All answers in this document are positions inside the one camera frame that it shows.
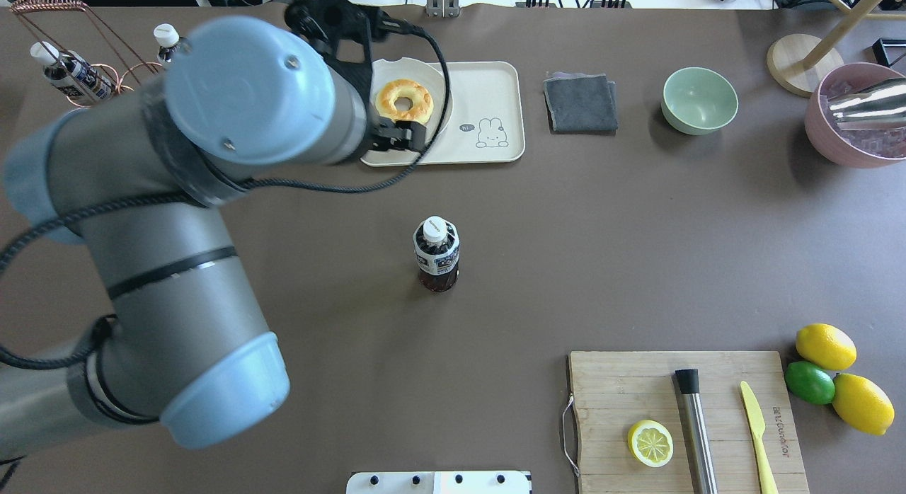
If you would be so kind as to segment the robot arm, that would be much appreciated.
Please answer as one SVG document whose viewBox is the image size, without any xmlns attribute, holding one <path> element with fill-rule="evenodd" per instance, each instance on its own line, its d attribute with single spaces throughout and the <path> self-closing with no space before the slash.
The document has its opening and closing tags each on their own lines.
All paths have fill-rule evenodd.
<svg viewBox="0 0 906 494">
<path fill-rule="evenodd" d="M 203 449 L 284 403 L 276 335 L 219 208 L 285 163 L 333 165 L 370 149 L 430 148 L 423 126 L 369 102 L 371 44 L 421 27 L 348 0 L 295 0 L 281 28 L 220 16 L 188 33 L 138 91 L 75 110 L 14 146 L 9 202 L 39 237 L 84 243 L 113 313 L 39 357 L 2 350 L 2 463 L 107 429 L 161 423 Z"/>
</svg>

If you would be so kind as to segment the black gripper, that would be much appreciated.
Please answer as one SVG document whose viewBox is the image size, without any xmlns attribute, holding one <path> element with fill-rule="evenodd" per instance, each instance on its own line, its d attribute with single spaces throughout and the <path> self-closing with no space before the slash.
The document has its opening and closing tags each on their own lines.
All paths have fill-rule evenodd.
<svg viewBox="0 0 906 494">
<path fill-rule="evenodd" d="M 285 9 L 291 32 L 307 39 L 315 52 L 354 91 L 352 102 L 362 115 L 365 132 L 356 152 L 410 150 L 418 154 L 428 147 L 427 127 L 416 120 L 382 117 L 372 104 L 374 77 L 372 43 L 389 34 L 412 35 L 432 40 L 420 26 L 394 18 L 382 8 L 350 3 L 349 0 L 294 0 Z"/>
</svg>

